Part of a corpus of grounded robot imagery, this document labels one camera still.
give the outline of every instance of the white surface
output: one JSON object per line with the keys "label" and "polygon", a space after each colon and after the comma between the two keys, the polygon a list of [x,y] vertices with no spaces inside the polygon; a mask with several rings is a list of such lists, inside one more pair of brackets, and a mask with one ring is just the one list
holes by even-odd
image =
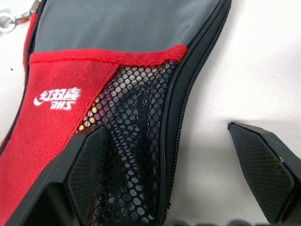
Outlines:
{"label": "white surface", "polygon": [[[16,2],[25,7],[16,8]],[[30,2],[0,0],[0,11],[20,13]],[[301,157],[300,8],[299,0],[233,0],[190,94],[168,219],[266,221],[243,178],[227,123],[270,130]],[[27,27],[0,34],[0,140],[22,97]]]}

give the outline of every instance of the red fabric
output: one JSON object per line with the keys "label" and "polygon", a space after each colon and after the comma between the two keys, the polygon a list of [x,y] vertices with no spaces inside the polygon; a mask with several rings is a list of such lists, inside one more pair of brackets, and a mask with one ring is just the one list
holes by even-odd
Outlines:
{"label": "red fabric", "polygon": [[[66,146],[93,101],[122,65],[156,65],[181,61],[187,48],[162,52],[121,53],[68,50],[33,53],[29,82],[20,115],[0,156],[0,226],[4,225],[44,167]],[[50,109],[50,102],[33,100],[45,90],[81,89],[70,110]]]}
{"label": "red fabric", "polygon": [[37,20],[37,14],[34,13],[32,15],[32,18],[31,18],[31,21],[30,21],[30,24],[29,24],[29,28],[28,28],[28,31],[27,31],[27,35],[26,35],[26,38],[25,38],[25,43],[24,43],[24,49],[23,49],[23,67],[24,67],[24,70],[26,71],[26,52],[27,52],[27,47],[28,47],[28,42],[29,42],[29,39],[30,39],[30,36],[32,35],[32,31],[34,29],[34,25],[36,24],[36,20]]}

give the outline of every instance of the grey fabric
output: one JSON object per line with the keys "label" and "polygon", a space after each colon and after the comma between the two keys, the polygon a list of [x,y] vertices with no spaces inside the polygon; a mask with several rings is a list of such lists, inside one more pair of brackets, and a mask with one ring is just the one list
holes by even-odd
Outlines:
{"label": "grey fabric", "polygon": [[160,51],[187,45],[219,0],[47,0],[35,52]]}

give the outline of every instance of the keyring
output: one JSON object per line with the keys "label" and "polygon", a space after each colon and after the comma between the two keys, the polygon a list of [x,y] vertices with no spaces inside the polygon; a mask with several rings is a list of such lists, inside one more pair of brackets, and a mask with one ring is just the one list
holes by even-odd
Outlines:
{"label": "keyring", "polygon": [[0,32],[8,33],[8,32],[11,32],[16,27],[16,20],[15,20],[14,16],[11,15],[10,13],[2,12],[2,13],[0,13],[0,17],[8,17],[11,20],[11,22],[9,22],[8,27],[0,26]]}

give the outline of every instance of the black zipper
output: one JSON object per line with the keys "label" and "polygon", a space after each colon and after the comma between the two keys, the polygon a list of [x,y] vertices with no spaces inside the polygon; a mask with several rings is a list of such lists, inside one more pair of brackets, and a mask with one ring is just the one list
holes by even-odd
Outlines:
{"label": "black zipper", "polygon": [[223,27],[224,27],[224,25],[226,23],[226,20],[227,20],[230,8],[231,8],[231,3],[228,6],[228,9],[226,11],[226,14],[224,15],[224,19],[222,21],[222,24],[220,25],[220,28],[219,28],[217,34],[215,35],[212,43],[210,44],[208,50],[206,51],[206,53],[205,53],[204,57],[202,58],[201,62],[199,63],[196,71],[194,72],[194,74],[193,74],[193,76],[192,76],[192,78],[190,80],[190,83],[188,85],[188,88],[186,90],[186,94],[185,94],[185,97],[184,97],[183,105],[182,105],[182,108],[181,108],[181,113],[180,113],[180,118],[179,118],[179,123],[178,123],[177,134],[176,134],[173,170],[172,170],[172,176],[171,176],[171,180],[170,180],[169,193],[168,193],[168,197],[167,197],[167,208],[165,209],[165,213],[164,213],[164,217],[163,217],[164,220],[162,221],[163,223],[165,222],[166,217],[167,217],[167,210],[171,206],[170,199],[171,199],[172,189],[173,189],[173,186],[174,186],[174,177],[175,177],[176,165],[177,165],[177,160],[178,160],[178,151],[179,151],[181,130],[182,130],[184,113],[185,113],[186,105],[187,105],[187,102],[188,102],[188,98],[189,98],[189,95],[190,95],[190,92],[192,90],[192,87],[193,87],[193,84],[194,84],[195,80],[197,79],[197,77],[198,77],[201,69],[203,68],[203,66],[204,66],[205,62],[207,61],[207,59],[208,59],[211,51],[213,50],[215,44],[217,43],[217,40],[218,40],[219,36],[221,35],[222,29],[223,29]]}

